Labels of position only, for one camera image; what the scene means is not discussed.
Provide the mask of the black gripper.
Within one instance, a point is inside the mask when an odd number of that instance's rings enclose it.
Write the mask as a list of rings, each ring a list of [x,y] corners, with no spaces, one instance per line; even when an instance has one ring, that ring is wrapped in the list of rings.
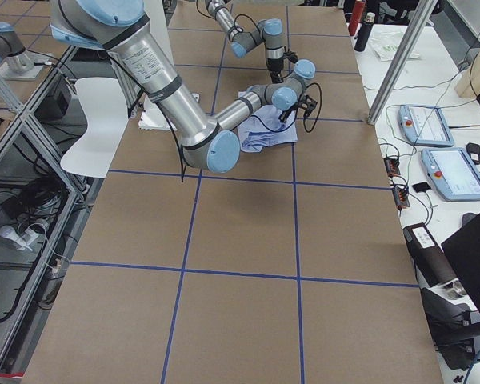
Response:
[[[293,122],[295,122],[298,116],[298,109],[299,109],[299,102],[296,102],[288,110],[284,110],[283,112],[281,112],[281,114],[279,115],[279,121],[287,122],[288,118],[290,118],[292,119]]]
[[[266,68],[269,71],[272,83],[283,82],[282,71],[284,69],[283,58],[267,58]]]

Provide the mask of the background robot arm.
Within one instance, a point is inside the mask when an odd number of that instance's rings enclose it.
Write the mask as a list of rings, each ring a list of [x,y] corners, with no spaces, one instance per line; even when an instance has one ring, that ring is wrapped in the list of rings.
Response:
[[[43,67],[43,59],[25,48],[12,25],[0,22],[0,75],[5,80],[33,81]]]

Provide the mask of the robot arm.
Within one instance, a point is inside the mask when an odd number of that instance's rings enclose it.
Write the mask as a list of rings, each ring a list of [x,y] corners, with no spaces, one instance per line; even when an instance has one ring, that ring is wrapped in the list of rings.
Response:
[[[260,45],[264,45],[266,68],[272,83],[283,82],[285,60],[282,20],[270,18],[254,23],[251,31],[241,27],[226,7],[226,1],[205,1],[206,11],[226,33],[230,47],[237,58],[245,57]]]
[[[226,2],[208,1],[206,10],[226,33],[237,57],[264,45],[272,80],[250,87],[212,116],[202,110],[150,32],[142,1],[52,1],[50,27],[60,42],[117,55],[125,72],[174,124],[182,162],[225,173],[240,154],[234,128],[265,105],[275,106],[284,116],[297,109],[308,99],[306,88],[314,78],[315,65],[285,49],[280,19],[261,20],[247,32],[237,24]]]

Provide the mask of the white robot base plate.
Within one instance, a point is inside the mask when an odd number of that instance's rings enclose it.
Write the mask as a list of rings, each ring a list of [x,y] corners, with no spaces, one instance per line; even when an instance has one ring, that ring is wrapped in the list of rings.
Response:
[[[191,136],[205,124],[204,113],[174,67],[163,2],[144,1],[143,8],[125,51],[125,63],[146,93],[140,127],[174,127]]]

